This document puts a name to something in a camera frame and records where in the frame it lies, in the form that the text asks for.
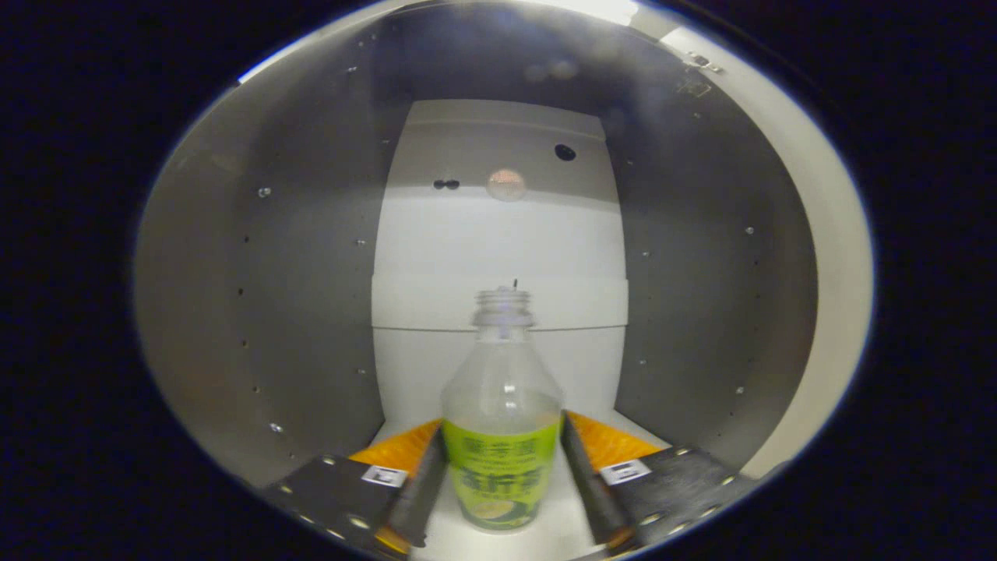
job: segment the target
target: barcode sticker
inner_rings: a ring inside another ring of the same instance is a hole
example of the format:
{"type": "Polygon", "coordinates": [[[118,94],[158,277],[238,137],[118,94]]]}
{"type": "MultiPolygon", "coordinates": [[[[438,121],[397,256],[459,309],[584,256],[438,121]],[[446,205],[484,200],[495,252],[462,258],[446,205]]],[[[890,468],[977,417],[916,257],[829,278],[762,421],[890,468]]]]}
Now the barcode sticker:
{"type": "Polygon", "coordinates": [[[378,485],[386,485],[388,487],[401,487],[405,484],[405,477],[409,474],[408,471],[402,469],[392,469],[390,467],[381,467],[380,465],[372,465],[364,473],[361,478],[364,481],[369,481],[371,483],[376,483],[378,485]]]}
{"type": "Polygon", "coordinates": [[[603,467],[599,470],[599,473],[602,474],[602,478],[605,479],[606,483],[609,485],[626,483],[627,481],[632,481],[638,477],[643,477],[650,472],[651,470],[648,469],[648,467],[644,465],[644,462],[640,460],[625,461],[615,465],[603,467]]]}

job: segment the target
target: metal panel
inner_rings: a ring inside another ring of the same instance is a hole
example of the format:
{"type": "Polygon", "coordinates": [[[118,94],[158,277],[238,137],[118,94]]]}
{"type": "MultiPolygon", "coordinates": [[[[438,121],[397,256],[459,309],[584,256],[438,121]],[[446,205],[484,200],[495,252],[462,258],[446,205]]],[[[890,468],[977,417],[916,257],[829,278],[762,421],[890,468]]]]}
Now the metal panel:
{"type": "Polygon", "coordinates": [[[370,278],[411,101],[370,71],[377,29],[325,38],[223,96],[140,227],[151,370],[190,434],[251,485],[362,448],[383,421],[370,278]]]}
{"type": "Polygon", "coordinates": [[[409,102],[375,106],[372,91],[390,91],[373,84],[376,34],[330,50],[268,116],[235,199],[231,294],[245,351],[275,421],[309,455],[362,448],[384,420],[370,287],[409,102]]]}
{"type": "Polygon", "coordinates": [[[740,467],[806,366],[813,241],[792,180],[740,108],[673,57],[644,62],[604,123],[631,290],[616,407],[740,467]]]}

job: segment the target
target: green bottle label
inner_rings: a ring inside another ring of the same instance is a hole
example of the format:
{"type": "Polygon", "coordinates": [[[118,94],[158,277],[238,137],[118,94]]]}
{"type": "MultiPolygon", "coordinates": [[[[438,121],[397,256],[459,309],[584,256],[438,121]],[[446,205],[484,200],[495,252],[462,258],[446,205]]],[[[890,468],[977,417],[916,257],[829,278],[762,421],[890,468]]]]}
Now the green bottle label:
{"type": "Polygon", "coordinates": [[[451,477],[464,516],[488,530],[513,530],[536,517],[554,460],[558,420],[523,434],[481,434],[443,422],[451,477]]]}

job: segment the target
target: plastic bottle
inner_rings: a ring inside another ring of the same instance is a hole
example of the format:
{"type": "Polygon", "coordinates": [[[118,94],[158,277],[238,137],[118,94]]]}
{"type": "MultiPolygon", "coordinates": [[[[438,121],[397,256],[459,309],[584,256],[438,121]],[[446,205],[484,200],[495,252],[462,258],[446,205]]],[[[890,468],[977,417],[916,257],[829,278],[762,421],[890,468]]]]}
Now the plastic bottle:
{"type": "Polygon", "coordinates": [[[563,392],[529,340],[526,292],[478,296],[478,340],[443,392],[444,439],[464,516],[515,530],[536,518],[561,428],[563,392]]]}

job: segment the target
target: metal plate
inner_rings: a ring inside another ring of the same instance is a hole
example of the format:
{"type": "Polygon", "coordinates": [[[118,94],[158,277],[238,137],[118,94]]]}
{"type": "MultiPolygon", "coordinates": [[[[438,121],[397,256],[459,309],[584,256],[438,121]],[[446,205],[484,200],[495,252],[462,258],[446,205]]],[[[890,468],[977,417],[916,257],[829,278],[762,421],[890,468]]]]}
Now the metal plate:
{"type": "Polygon", "coordinates": [[[744,465],[803,375],[817,316],[807,217],[778,155],[719,89],[646,70],[606,144],[630,281],[617,409],[668,441],[744,465]]]}

